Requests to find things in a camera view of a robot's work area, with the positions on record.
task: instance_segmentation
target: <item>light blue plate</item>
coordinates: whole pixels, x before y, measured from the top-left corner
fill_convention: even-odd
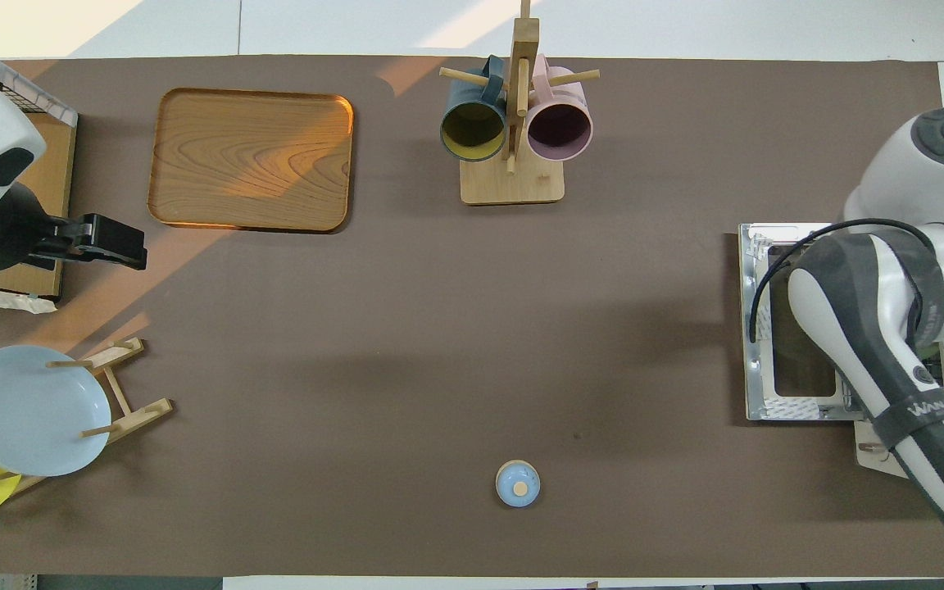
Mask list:
[[[497,495],[513,508],[529,506],[541,492],[541,479],[528,462],[509,461],[497,471]]]
[[[0,348],[0,467],[15,474],[64,475],[97,459],[108,434],[83,430],[111,423],[104,388],[81,366],[45,347]]]

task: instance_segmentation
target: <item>robot wrist strap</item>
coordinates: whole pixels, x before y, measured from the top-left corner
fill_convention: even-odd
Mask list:
[[[916,392],[873,418],[873,430],[888,451],[924,426],[944,420],[944,388]]]

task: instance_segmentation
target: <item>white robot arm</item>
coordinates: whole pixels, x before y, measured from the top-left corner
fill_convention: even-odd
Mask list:
[[[793,265],[793,314],[944,523],[944,388],[915,351],[944,340],[944,109],[896,131],[851,194],[847,218]]]
[[[142,270],[143,232],[95,213],[81,220],[52,217],[16,178],[46,144],[24,113],[0,93],[0,270],[16,264],[53,268],[63,261],[117,262]]]

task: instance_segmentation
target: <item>wooden mug holder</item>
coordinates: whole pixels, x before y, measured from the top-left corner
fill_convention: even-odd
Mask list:
[[[520,0],[520,16],[512,30],[509,74],[503,88],[509,93],[505,145],[484,161],[461,161],[461,200],[466,205],[514,205],[557,202],[563,198],[562,161],[537,156],[527,143],[529,80],[540,40],[541,23],[531,18],[531,0]],[[487,85],[487,78],[467,71],[439,68],[442,77]],[[600,77],[599,70],[559,75],[548,85],[559,86]]]
[[[119,404],[119,410],[121,412],[119,419],[112,421],[108,426],[102,426],[100,429],[90,429],[84,430],[82,433],[75,433],[75,436],[92,437],[95,436],[95,434],[108,433],[107,444],[112,444],[173,411],[173,403],[165,398],[147,404],[147,406],[139,407],[137,410],[131,410],[130,402],[126,399],[126,393],[123,393],[123,388],[119,385],[119,380],[117,380],[116,373],[112,367],[119,365],[120,362],[130,357],[141,354],[141,352],[143,352],[141,339],[131,338],[120,341],[120,343],[112,343],[110,347],[105,348],[105,350],[81,360],[50,361],[46,363],[46,367],[49,369],[62,366],[82,366],[84,369],[89,370],[90,373],[103,373],[105,379],[108,381],[109,389],[111,389],[113,395],[115,395],[117,404]],[[18,474],[8,473],[7,471],[7,473],[0,474],[0,481],[15,478],[17,475]],[[19,484],[16,485],[12,496],[24,492],[24,490],[29,489],[31,486],[41,482],[42,479],[45,479],[43,477],[36,477],[36,475],[21,475],[22,479]]]

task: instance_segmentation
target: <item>mug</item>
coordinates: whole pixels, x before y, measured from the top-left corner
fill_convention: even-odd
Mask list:
[[[506,135],[505,62],[490,56],[482,70],[469,74],[488,78],[486,86],[454,79],[439,138],[450,153],[464,161],[482,161],[501,151]]]
[[[592,141],[592,117],[588,115],[585,90],[580,82],[548,85],[548,79],[573,74],[565,67],[548,66],[538,54],[529,96],[527,143],[544,160],[565,161],[576,157]]]

